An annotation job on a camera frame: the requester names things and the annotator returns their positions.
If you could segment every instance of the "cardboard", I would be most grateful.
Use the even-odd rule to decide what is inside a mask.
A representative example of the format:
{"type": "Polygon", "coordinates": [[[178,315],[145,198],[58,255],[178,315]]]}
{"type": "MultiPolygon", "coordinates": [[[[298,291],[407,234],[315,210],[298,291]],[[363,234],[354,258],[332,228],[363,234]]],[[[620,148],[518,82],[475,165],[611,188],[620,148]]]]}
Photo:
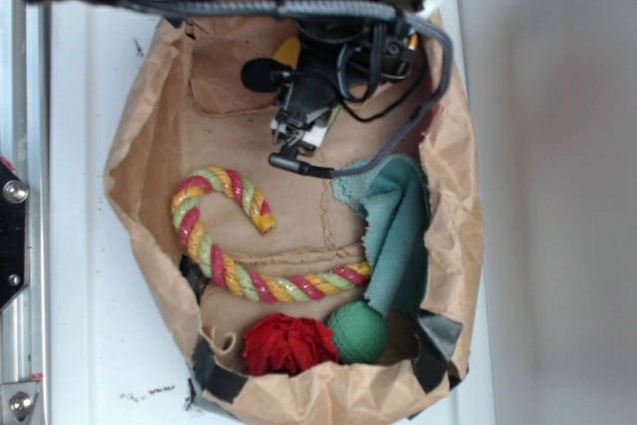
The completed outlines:
{"type": "MultiPolygon", "coordinates": [[[[272,56],[295,34],[292,22],[270,18],[193,19],[180,28],[158,27],[144,66],[130,92],[106,166],[110,204],[130,233],[131,245],[162,316],[190,366],[200,340],[224,370],[243,371],[243,332],[272,312],[325,320],[363,290],[296,305],[264,305],[214,286],[201,305],[179,272],[181,251],[171,224],[172,192],[191,170],[208,165],[232,168],[261,188],[279,220],[262,237],[240,208],[222,195],[206,195],[202,221],[213,240],[240,264],[264,274],[328,270],[363,258],[364,224],[337,202],[329,182],[300,177],[268,164],[272,96],[241,84],[241,66],[272,56]]],[[[433,81],[440,52],[428,44],[433,81]]],[[[409,82],[384,86],[362,114],[381,110],[409,82]]],[[[369,124],[341,113],[314,158],[343,167],[371,156],[429,95],[429,83],[405,106],[369,124]]],[[[204,397],[246,423],[385,424],[411,416],[450,391],[465,377],[483,255],[483,218],[478,197],[476,142],[457,72],[449,93],[396,151],[418,158],[430,188],[432,224],[429,285],[422,309],[459,322],[460,339],[448,370],[429,393],[413,372],[418,355],[413,319],[390,317],[391,345],[374,365],[324,363],[299,376],[248,377],[231,400],[208,391],[204,397]]]]}

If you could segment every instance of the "white wall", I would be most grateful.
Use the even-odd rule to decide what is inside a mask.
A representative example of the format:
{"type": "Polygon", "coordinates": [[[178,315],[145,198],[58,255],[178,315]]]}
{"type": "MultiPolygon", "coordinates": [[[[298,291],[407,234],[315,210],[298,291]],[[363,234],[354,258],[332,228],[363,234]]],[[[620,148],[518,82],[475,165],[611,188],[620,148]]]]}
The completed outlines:
{"type": "Polygon", "coordinates": [[[637,423],[637,0],[462,0],[498,422],[637,423]]]}

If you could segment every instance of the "rope toy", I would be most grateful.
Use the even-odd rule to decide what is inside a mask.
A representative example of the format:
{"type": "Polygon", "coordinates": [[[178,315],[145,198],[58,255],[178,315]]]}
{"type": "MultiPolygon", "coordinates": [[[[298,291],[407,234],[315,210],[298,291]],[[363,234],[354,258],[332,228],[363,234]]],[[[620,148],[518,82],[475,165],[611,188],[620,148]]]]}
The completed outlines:
{"type": "Polygon", "coordinates": [[[179,235],[181,248],[215,285],[251,301],[306,303],[352,289],[369,280],[371,268],[367,261],[305,276],[275,277],[247,270],[213,243],[199,220],[201,198],[213,191],[234,199],[264,236],[273,232],[278,223],[263,192],[236,171],[208,166],[190,173],[177,186],[172,197],[173,226],[179,235]]]}

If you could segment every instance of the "robotic arm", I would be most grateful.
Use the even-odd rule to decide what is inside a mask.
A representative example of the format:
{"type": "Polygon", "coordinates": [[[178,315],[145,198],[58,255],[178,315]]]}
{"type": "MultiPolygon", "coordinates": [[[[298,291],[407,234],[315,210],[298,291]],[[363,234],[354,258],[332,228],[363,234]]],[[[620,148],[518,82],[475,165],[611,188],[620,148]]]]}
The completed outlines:
{"type": "Polygon", "coordinates": [[[332,178],[371,169],[445,93],[451,72],[451,42],[439,29],[416,15],[425,0],[86,0],[170,19],[189,16],[272,15],[292,18],[299,28],[300,54],[292,68],[273,59],[256,59],[242,72],[244,85],[257,92],[276,92],[279,110],[272,121],[279,152],[270,156],[274,166],[295,173],[332,178]],[[373,121],[398,107],[415,90],[425,72],[405,96],[374,116],[359,116],[349,104],[369,99],[385,82],[410,76],[418,55],[424,57],[421,36],[443,47],[443,75],[432,97],[409,117],[378,155],[367,165],[334,170],[297,159],[312,156],[320,147],[340,110],[359,121],[373,121]],[[352,88],[361,87],[359,97],[352,88]]]}

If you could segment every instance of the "green ball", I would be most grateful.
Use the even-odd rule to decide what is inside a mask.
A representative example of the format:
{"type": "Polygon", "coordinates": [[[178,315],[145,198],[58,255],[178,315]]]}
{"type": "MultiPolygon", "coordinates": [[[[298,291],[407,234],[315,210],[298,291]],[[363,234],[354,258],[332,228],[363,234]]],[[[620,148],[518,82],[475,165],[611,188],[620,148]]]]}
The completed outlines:
{"type": "Polygon", "coordinates": [[[389,342],[385,320],[364,301],[338,308],[327,326],[334,332],[333,341],[343,363],[375,362],[389,342]]]}

